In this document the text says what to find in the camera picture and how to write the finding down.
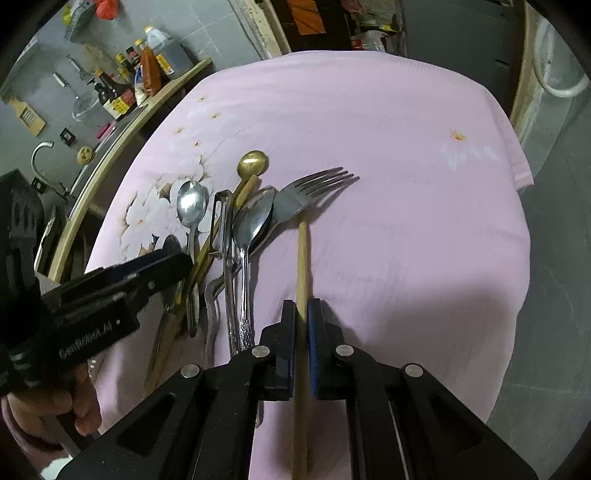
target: metal fork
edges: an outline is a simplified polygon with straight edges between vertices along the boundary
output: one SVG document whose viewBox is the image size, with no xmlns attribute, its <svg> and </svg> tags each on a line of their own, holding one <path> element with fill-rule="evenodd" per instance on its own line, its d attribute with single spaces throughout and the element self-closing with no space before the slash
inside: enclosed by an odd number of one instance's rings
<svg viewBox="0 0 591 480">
<path fill-rule="evenodd" d="M 357 180 L 359 180 L 359 177 L 347 170 L 343 170 L 343 167 L 336 167 L 302 177 L 283 187 L 275 195 L 268 230 L 265 236 L 256 242 L 252 253 L 259 251 L 267 243 L 278 225 L 296 217 L 324 195 L 350 185 Z"/>
</svg>

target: metal faucet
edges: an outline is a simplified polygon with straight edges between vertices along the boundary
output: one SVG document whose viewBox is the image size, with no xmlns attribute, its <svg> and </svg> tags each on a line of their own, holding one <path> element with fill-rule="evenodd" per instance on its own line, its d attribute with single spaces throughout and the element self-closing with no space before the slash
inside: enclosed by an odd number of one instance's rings
<svg viewBox="0 0 591 480">
<path fill-rule="evenodd" d="M 54 184 L 43 173 L 37 170 L 37 167 L 35 166 L 35 156 L 37 155 L 37 152 L 44 147 L 53 148 L 53 142 L 41 142 L 33 150 L 33 154 L 31 155 L 31 168 L 33 169 L 33 173 L 49 188 L 54 190 L 61 198 L 68 200 L 70 198 L 70 191 L 64 187 L 61 182 L 59 182 L 59 185 Z"/>
</svg>

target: metal screw head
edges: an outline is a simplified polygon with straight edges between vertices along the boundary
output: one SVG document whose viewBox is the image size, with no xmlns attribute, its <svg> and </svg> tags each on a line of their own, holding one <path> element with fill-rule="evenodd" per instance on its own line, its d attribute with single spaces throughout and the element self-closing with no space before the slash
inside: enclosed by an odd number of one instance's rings
<svg viewBox="0 0 591 480">
<path fill-rule="evenodd" d="M 253 356 L 257 358 L 265 358 L 267 355 L 269 355 L 269 353 L 271 353 L 269 347 L 265 345 L 257 345 L 251 350 L 251 352 Z"/>
<path fill-rule="evenodd" d="M 419 365 L 410 364 L 410 365 L 406 366 L 406 368 L 404 369 L 404 372 L 409 377 L 418 378 L 418 377 L 422 376 L 423 369 Z"/>
<path fill-rule="evenodd" d="M 195 364 L 188 364 L 182 367 L 181 375 L 184 378 L 193 378 L 199 375 L 199 367 Z"/>
<path fill-rule="evenodd" d="M 353 355 L 354 351 L 355 349 L 352 346 L 347 345 L 346 343 L 344 343 L 343 345 L 339 345 L 335 349 L 336 354 L 340 356 L 351 356 Z"/>
</svg>

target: flower pattern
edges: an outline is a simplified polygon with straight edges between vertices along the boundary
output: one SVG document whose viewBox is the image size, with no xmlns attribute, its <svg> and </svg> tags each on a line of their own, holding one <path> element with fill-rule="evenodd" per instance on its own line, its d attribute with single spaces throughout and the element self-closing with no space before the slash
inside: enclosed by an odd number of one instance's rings
<svg viewBox="0 0 591 480">
<path fill-rule="evenodd" d="M 191 160 L 191 173 L 161 175 L 147 188 L 135 192 L 125 214 L 124 232 L 121 235 L 125 261 L 162 248 L 168 235 L 176 236 L 183 251 L 187 248 L 189 228 L 183 226 L 178 219 L 177 197 L 181 185 L 188 180 L 198 181 L 207 189 L 210 197 L 206 213 L 197 227 L 199 244 L 203 245 L 205 242 L 212 221 L 215 186 L 201 163 L 196 166 L 194 159 L 187 159 L 183 163 L 188 164 Z"/>
</svg>

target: wooden grater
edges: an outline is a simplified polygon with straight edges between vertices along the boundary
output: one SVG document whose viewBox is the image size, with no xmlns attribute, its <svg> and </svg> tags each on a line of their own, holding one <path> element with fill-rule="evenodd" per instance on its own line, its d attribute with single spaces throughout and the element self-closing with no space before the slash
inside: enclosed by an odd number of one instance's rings
<svg viewBox="0 0 591 480">
<path fill-rule="evenodd" d="M 21 102 L 15 96 L 12 96 L 8 101 L 12 106 L 15 114 L 21 123 L 35 136 L 39 135 L 45 126 L 45 120 L 41 118 L 35 110 L 33 110 L 28 103 Z"/>
</svg>

